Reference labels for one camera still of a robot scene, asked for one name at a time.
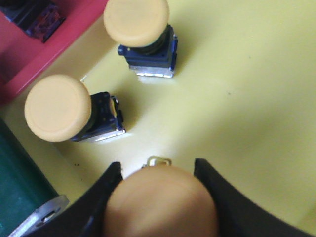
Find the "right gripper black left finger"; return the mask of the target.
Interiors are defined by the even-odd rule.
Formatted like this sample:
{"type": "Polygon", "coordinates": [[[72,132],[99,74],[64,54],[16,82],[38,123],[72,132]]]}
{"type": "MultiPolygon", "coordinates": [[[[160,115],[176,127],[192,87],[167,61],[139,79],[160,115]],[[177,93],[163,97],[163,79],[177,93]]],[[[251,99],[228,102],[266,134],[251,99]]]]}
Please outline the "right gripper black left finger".
{"type": "Polygon", "coordinates": [[[33,232],[32,236],[100,237],[106,204],[121,181],[121,163],[113,162],[82,197],[62,214],[33,232]]]}

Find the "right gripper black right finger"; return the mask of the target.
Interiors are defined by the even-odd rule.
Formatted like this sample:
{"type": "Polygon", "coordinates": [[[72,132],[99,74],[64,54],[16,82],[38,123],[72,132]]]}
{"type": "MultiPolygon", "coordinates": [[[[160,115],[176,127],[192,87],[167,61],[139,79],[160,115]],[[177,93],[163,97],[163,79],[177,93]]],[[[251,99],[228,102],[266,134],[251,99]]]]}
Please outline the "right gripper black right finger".
{"type": "Polygon", "coordinates": [[[212,196],[222,237],[310,237],[252,202],[205,159],[195,159],[194,175],[212,196]]]}

